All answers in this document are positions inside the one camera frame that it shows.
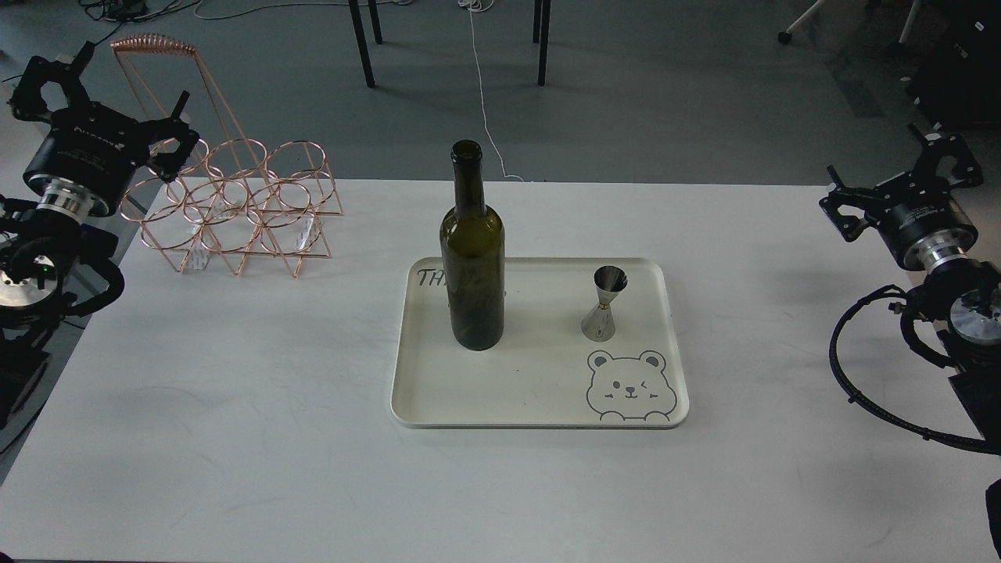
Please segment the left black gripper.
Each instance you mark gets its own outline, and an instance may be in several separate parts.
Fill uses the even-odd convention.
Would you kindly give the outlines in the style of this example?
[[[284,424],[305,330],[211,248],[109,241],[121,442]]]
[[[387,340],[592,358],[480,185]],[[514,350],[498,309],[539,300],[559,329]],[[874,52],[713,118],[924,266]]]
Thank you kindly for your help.
[[[182,91],[168,117],[139,122],[100,103],[91,103],[81,75],[96,43],[86,41],[71,62],[31,57],[14,88],[9,107],[18,120],[50,120],[51,129],[30,160],[23,179],[40,195],[53,181],[68,181],[97,200],[93,210],[117,210],[136,170],[144,164],[171,183],[200,139],[181,115],[190,97]],[[53,112],[42,95],[57,84],[66,108]],[[176,142],[172,151],[162,142]]]

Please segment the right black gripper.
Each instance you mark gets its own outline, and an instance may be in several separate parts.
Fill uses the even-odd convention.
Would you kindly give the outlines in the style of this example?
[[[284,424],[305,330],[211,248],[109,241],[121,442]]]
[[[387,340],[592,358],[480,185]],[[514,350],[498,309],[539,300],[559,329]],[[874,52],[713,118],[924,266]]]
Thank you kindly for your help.
[[[929,138],[916,124],[907,128],[921,145],[910,174],[899,174],[873,188],[851,188],[833,165],[827,165],[832,185],[819,206],[845,242],[854,242],[866,228],[876,228],[899,267],[929,271],[923,239],[941,235],[963,252],[976,242],[977,228],[952,199],[949,188],[976,188],[983,185],[984,176],[961,135],[943,138],[931,133]],[[954,163],[943,176],[939,164],[946,157]]]

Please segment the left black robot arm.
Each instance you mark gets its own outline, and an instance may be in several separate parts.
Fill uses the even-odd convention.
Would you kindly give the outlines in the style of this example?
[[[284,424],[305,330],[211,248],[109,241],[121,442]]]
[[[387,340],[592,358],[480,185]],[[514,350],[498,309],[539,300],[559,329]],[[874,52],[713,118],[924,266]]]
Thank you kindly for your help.
[[[7,425],[48,367],[46,345],[68,317],[85,317],[122,295],[112,260],[118,238],[89,227],[89,217],[119,210],[140,168],[167,183],[196,148],[199,135],[182,119],[183,91],[168,117],[140,121],[90,99],[81,82],[95,45],[71,62],[30,59],[14,88],[11,114],[47,124],[23,181],[37,202],[2,200],[2,424]]]

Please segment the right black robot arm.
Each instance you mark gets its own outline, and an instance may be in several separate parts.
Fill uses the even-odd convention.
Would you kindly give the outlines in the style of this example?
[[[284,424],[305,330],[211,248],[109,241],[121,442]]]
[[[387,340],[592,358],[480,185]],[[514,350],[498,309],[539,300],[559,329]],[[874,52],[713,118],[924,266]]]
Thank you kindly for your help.
[[[820,207],[841,238],[854,242],[867,228],[878,232],[901,270],[923,272],[911,289],[886,285],[863,296],[837,321],[828,356],[850,403],[927,441],[962,451],[999,453],[999,268],[976,260],[970,249],[978,229],[953,197],[983,182],[981,167],[960,135],[909,131],[921,151],[912,170],[872,186],[852,188],[828,167],[831,186]],[[892,414],[850,380],[839,360],[841,332],[869,304],[886,299],[897,314],[904,343],[938,368],[978,431],[962,437],[925,428]]]

